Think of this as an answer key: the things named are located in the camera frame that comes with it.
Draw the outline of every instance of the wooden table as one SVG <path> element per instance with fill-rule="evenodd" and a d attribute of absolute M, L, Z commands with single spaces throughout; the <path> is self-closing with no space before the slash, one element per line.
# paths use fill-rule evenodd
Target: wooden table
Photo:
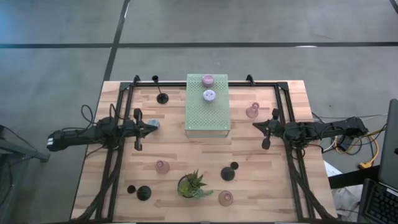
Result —
<path fill-rule="evenodd" d="M 297 121 L 312 121 L 311 109 L 301 80 L 288 81 Z M 99 99 L 96 120 L 109 115 L 109 105 L 116 104 L 120 82 L 105 82 Z M 224 139 L 188 139 L 184 131 L 185 88 L 162 88 L 169 102 L 156 102 L 156 88 L 134 88 L 132 110 L 140 108 L 144 122 L 156 118 L 160 129 L 142 140 L 143 150 L 134 149 L 135 138 L 127 138 L 120 173 L 115 222 L 264 222 L 296 221 L 294 201 L 281 139 L 272 137 L 269 150 L 261 148 L 262 133 L 252 123 L 271 118 L 276 107 L 275 92 L 269 87 L 231 87 L 231 132 Z M 259 102 L 259 116 L 250 119 L 246 108 Z M 90 145 L 88 152 L 99 145 Z M 79 216 L 100 189 L 106 150 L 92 154 L 84 163 L 72 218 Z M 157 174 L 158 160 L 170 163 L 170 172 Z M 224 181 L 220 172 L 233 161 L 238 162 L 234 180 Z M 319 148 L 306 148 L 305 166 L 310 188 L 321 204 L 336 215 L 333 198 Z M 204 189 L 214 193 L 199 200 L 178 195 L 177 182 L 185 174 L 199 169 L 204 174 Z M 127 187 L 148 185 L 152 197 L 141 202 Z M 234 202 L 229 207 L 218 203 L 218 194 L 229 190 Z M 303 193 L 301 201 L 307 211 Z M 104 214 L 108 211 L 108 198 Z"/>

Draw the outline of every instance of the gray floor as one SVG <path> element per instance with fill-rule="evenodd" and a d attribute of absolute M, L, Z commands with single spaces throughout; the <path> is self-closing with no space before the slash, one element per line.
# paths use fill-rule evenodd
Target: gray floor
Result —
<path fill-rule="evenodd" d="M 0 0 L 0 44 L 110 43 L 123 0 Z M 126 14 L 121 42 L 398 41 L 398 15 L 373 0 L 138 0 Z M 80 106 L 95 108 L 110 49 L 0 49 L 0 123 L 41 151 L 52 131 L 84 126 Z M 258 80 L 305 80 L 312 110 L 323 116 L 387 113 L 398 96 L 398 48 L 119 49 L 111 80 L 183 80 L 187 73 L 251 74 Z M 386 118 L 365 121 L 370 130 Z M 16 223 L 65 221 L 84 147 L 30 161 Z M 370 159 L 334 151 L 324 158 L 342 172 Z"/>

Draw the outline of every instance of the succulent plant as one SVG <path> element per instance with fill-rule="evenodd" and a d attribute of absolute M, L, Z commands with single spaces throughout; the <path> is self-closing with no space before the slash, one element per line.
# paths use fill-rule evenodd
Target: succulent plant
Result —
<path fill-rule="evenodd" d="M 180 195 L 185 197 L 202 198 L 213 193 L 212 190 L 202 190 L 200 187 L 206 186 L 202 183 L 203 174 L 198 177 L 199 170 L 194 171 L 191 174 L 186 175 L 185 179 L 178 185 L 178 192 Z"/>

